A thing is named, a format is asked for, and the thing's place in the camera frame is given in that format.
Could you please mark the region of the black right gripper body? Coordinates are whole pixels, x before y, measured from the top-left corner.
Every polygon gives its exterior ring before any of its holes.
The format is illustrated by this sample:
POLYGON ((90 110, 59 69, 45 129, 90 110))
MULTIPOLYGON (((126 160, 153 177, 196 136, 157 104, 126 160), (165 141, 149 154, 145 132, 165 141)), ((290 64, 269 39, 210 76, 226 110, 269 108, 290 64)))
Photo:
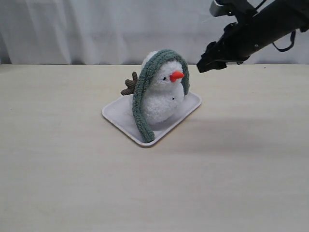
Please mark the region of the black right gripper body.
POLYGON ((209 43, 205 63, 242 63, 260 50, 258 15, 228 24, 219 40, 209 43))

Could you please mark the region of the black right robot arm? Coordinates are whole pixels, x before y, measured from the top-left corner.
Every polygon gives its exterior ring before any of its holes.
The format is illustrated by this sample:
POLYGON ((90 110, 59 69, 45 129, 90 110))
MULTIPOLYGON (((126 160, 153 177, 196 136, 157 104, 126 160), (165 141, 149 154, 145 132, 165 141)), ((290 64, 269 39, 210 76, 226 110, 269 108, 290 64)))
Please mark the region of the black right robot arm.
POLYGON ((242 64, 252 54, 290 34, 295 44, 296 30, 309 29, 309 2, 307 0, 275 0, 261 11, 246 0, 214 0, 210 13, 214 17, 234 16, 237 20, 224 28, 218 41, 207 45, 197 63, 200 73, 221 70, 229 62, 242 64))

